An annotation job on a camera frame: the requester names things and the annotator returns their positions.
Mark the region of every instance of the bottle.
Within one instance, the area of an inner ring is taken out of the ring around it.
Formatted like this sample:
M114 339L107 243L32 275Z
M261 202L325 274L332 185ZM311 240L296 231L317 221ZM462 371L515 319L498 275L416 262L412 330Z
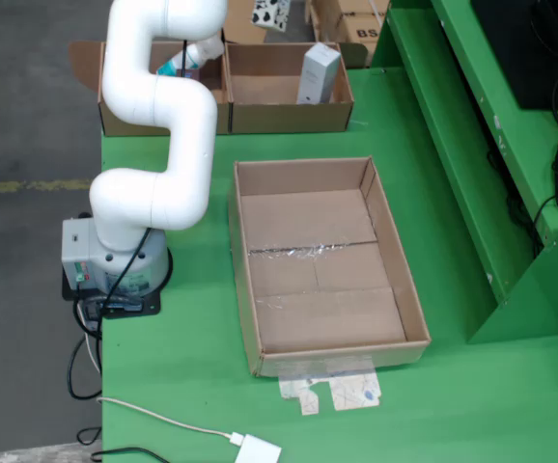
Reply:
M196 41L186 47L184 69L199 69L208 60L214 60L225 51L223 41L218 35L214 35L204 41ZM161 66L156 73L158 75L180 76L182 67L182 52Z

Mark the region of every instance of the robotic arm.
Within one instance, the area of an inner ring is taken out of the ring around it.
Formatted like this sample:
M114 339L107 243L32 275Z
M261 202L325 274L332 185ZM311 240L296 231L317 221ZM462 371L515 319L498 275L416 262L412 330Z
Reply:
M201 83L149 72L154 37L199 41L217 34L227 0L114 0L109 15L102 91L127 123L168 128L167 169L113 169L91 186L94 218L63 225L63 266L71 289L109 292L147 228L140 256L118 292L142 296L168 272L164 230L195 225L209 203L217 106Z

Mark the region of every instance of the open cardboard box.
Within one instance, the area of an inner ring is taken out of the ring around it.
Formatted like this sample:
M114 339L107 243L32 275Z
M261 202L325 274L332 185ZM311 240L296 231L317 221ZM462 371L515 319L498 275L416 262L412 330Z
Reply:
M154 42L149 71L155 73L160 66L181 50L181 42ZM69 59L73 74L87 88L98 93L98 110L105 136L168 135L169 130L166 128L124 123L110 111L101 94L100 80L104 51L105 42L103 41L74 41L69 45ZM217 134L228 133L230 101L228 99L228 73L224 56L208 61L200 69L200 82L210 89L217 100Z
M417 361L431 342L370 158L242 162L229 218L257 376Z
M296 104L305 53L313 43L228 43L232 133L337 132L348 127L354 105L340 64L331 101Z

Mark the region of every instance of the yellow floor line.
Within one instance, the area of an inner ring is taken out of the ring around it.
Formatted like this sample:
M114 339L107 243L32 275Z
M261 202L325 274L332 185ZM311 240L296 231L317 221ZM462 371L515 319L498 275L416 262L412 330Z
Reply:
M92 180L89 178L51 181L0 181L0 193L17 193L23 190L87 190L90 188L91 182Z

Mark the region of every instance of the concrete floor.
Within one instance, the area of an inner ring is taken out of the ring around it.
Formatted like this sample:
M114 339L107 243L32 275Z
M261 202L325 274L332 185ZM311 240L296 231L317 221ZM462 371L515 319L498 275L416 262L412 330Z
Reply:
M80 331L60 297L60 240L62 220L89 210L88 181L67 180L100 165L96 96L72 77L67 45L103 40L110 3L0 0L0 451L70 443L100 423L98 405L67 393ZM288 34L268 40L311 41L302 18L296 2ZM76 384L93 391L79 360Z

